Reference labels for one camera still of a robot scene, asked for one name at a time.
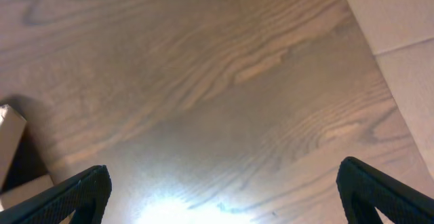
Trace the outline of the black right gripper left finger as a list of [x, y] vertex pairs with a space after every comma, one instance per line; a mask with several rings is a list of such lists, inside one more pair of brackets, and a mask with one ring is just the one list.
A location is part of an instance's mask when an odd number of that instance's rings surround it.
[[72, 215], [71, 223], [100, 224], [112, 191], [105, 165], [72, 176], [42, 193], [1, 212], [2, 224], [58, 224]]

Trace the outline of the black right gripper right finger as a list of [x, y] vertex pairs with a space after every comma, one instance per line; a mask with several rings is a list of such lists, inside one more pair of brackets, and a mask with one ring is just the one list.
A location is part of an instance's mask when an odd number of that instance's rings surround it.
[[432, 223], [433, 199], [355, 157], [340, 164], [336, 184], [349, 223]]

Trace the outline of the cardboard box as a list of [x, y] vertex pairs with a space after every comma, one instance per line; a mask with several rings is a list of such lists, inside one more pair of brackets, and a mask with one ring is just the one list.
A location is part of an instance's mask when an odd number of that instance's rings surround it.
[[54, 185], [26, 125], [26, 119], [13, 107], [1, 106], [2, 211]]

